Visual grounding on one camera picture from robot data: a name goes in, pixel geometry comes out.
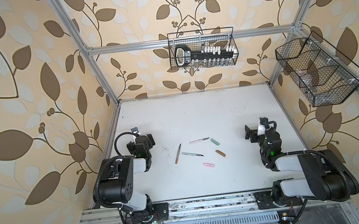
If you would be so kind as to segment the brown pen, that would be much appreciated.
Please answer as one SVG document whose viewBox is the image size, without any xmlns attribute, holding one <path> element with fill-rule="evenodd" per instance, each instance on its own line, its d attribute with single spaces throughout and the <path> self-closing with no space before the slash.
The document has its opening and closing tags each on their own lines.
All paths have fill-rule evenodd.
<svg viewBox="0 0 359 224">
<path fill-rule="evenodd" d="M 175 158 L 175 164 L 176 164 L 176 165 L 177 165 L 178 162 L 179 162 L 180 153 L 181 153 L 181 147 L 182 147 L 182 144 L 179 144 L 178 149 L 177 149 L 176 158 Z"/>
</svg>

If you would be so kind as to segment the pink pen cap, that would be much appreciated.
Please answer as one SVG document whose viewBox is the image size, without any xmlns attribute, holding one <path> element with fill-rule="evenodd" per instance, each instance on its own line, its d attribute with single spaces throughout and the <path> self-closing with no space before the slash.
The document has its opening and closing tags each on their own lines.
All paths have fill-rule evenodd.
<svg viewBox="0 0 359 224">
<path fill-rule="evenodd" d="M 211 164 L 211 163 L 203 163 L 203 165 L 205 166 L 205 167 L 215 167 L 215 165 L 214 164 Z"/>
</svg>

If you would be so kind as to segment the brown pen cap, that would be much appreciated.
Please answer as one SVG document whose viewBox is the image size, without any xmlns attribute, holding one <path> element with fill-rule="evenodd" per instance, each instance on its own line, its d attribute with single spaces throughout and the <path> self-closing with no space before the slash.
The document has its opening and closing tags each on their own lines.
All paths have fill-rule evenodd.
<svg viewBox="0 0 359 224">
<path fill-rule="evenodd" d="M 215 151 L 217 154 L 219 154 L 219 155 L 221 155 L 222 157 L 226 157 L 226 154 L 225 153 L 223 153 L 222 151 L 220 151 L 220 150 L 216 150 Z"/>
</svg>

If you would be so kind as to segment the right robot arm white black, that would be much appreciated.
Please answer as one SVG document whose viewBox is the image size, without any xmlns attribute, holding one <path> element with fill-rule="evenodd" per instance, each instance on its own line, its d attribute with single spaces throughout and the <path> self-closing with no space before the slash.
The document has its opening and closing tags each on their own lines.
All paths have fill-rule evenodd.
<svg viewBox="0 0 359 224">
<path fill-rule="evenodd" d="M 308 201 L 345 202 L 359 193 L 359 182 L 331 150 L 282 152 L 277 123 L 260 118 L 256 129 L 245 128 L 245 139 L 260 146 L 265 168 L 273 172 L 301 172 L 301 178 L 277 180 L 270 191 L 256 192 L 260 210 L 300 205 L 295 216 L 284 214 L 279 224 L 296 224 Z"/>
</svg>

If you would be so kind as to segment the black tool in basket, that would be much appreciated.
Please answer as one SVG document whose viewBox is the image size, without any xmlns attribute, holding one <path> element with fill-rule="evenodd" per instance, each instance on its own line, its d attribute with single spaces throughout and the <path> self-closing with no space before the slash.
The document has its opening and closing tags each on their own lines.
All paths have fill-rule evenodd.
<svg viewBox="0 0 359 224">
<path fill-rule="evenodd" d="M 188 45 L 177 45 L 174 49 L 172 59 L 178 67 L 197 65 L 218 61 L 230 61 L 237 58 L 238 49 L 233 45 L 189 47 Z"/>
</svg>

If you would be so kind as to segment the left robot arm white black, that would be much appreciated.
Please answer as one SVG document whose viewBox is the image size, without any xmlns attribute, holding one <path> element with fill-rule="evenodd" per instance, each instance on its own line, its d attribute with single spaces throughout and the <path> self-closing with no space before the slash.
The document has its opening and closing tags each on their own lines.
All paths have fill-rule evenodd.
<svg viewBox="0 0 359 224">
<path fill-rule="evenodd" d="M 151 168 L 153 136 L 142 135 L 134 127 L 119 134 L 113 144 L 117 155 L 102 161 L 93 188 L 94 202 L 117 209 L 122 224 L 161 224 L 169 218 L 168 203 L 153 204 L 148 194 L 134 187 L 134 175 Z"/>
</svg>

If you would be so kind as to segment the green pen cap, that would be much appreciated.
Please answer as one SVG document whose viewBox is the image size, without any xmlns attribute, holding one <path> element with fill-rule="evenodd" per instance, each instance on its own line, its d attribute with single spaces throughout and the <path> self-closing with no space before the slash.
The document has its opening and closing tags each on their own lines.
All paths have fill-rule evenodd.
<svg viewBox="0 0 359 224">
<path fill-rule="evenodd" d="M 219 145 L 220 145 L 220 143 L 219 143 L 218 141 L 214 140 L 213 138 L 211 138 L 210 141 L 211 141 L 212 143 L 214 143 L 216 146 L 219 146 Z"/>
</svg>

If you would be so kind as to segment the green pen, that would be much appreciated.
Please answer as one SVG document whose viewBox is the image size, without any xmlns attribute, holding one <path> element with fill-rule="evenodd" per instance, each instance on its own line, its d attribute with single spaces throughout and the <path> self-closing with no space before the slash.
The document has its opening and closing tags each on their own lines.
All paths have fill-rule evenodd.
<svg viewBox="0 0 359 224">
<path fill-rule="evenodd" d="M 181 153 L 181 154 L 182 154 L 182 155 L 185 155 L 185 156 L 204 157 L 204 155 L 199 154 L 199 153 L 183 152 L 183 153 Z"/>
</svg>

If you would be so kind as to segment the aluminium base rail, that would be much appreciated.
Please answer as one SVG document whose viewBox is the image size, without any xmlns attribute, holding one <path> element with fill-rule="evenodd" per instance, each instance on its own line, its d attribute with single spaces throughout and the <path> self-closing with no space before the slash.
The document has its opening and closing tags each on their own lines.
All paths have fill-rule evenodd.
<svg viewBox="0 0 359 224">
<path fill-rule="evenodd" d="M 154 213 L 139 219 L 138 213 L 117 209 L 93 209 L 82 213 L 80 224 L 266 224 L 295 217 L 303 198 L 275 205 L 271 191 L 243 191 L 154 203 Z"/>
</svg>

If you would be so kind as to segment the pink pen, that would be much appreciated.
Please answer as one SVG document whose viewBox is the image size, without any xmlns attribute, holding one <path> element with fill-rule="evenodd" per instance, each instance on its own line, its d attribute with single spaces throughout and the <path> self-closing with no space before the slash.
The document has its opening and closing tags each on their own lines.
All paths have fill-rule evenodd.
<svg viewBox="0 0 359 224">
<path fill-rule="evenodd" d="M 189 144 L 196 144 L 196 143 L 204 142 L 204 141 L 209 140 L 209 139 L 210 139 L 209 137 L 200 138 L 198 140 L 193 140 L 193 141 L 189 142 Z"/>
</svg>

